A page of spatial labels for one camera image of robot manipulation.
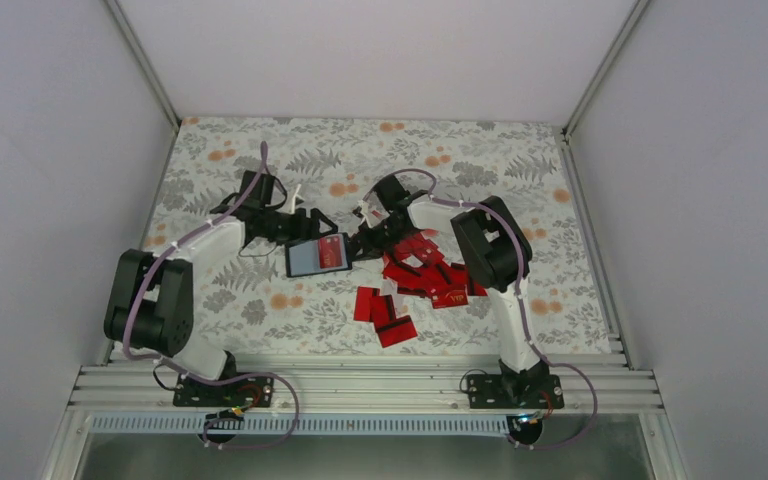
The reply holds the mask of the black leather card holder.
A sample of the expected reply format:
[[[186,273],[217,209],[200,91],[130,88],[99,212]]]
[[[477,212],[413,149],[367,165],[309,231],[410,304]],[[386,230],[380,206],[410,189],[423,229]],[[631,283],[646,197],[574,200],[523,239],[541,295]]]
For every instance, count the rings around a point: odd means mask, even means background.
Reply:
[[[348,235],[336,233],[285,247],[285,269],[289,278],[349,271]]]

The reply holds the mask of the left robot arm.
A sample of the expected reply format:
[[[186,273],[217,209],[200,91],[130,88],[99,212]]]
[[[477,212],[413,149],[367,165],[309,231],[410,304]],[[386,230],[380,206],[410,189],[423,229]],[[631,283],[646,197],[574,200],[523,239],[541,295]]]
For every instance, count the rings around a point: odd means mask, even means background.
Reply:
[[[129,249],[119,258],[106,314],[105,336],[132,360],[152,359],[199,381],[215,405],[238,391],[232,355],[194,332],[194,282],[225,256],[263,239],[285,251],[288,276],[350,268],[347,236],[320,210],[300,207],[269,173],[247,170],[238,191],[212,208],[208,220],[158,252]]]

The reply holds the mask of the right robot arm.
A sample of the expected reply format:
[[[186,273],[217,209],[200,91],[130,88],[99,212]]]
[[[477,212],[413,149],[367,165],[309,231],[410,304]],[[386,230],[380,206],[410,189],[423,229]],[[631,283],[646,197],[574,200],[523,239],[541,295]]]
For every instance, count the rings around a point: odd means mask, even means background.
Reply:
[[[502,198],[450,200],[436,195],[435,185],[410,192],[395,174],[379,180],[355,208],[362,221],[349,237],[348,251],[354,260],[369,260],[393,253],[399,242],[422,230],[453,236],[470,278],[489,294],[502,335],[503,397],[525,407],[538,397],[539,379],[549,374],[527,314],[529,241]]]

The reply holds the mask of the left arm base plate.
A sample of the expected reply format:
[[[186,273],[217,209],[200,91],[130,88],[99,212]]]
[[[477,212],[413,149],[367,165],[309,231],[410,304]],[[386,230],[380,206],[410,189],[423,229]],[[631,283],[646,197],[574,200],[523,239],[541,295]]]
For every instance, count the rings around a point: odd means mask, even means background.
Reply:
[[[274,380],[268,377],[254,377],[224,386],[180,379],[172,403],[175,407],[267,408],[271,405],[274,388]]]

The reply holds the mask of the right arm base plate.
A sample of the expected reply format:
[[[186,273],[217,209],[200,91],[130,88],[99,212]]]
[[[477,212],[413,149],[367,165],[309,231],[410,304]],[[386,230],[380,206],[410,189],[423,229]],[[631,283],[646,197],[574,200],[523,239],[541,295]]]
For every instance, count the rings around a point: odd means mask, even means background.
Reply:
[[[563,409],[565,399],[560,379],[549,375],[529,386],[506,386],[501,374],[473,373],[460,388],[472,409]]]

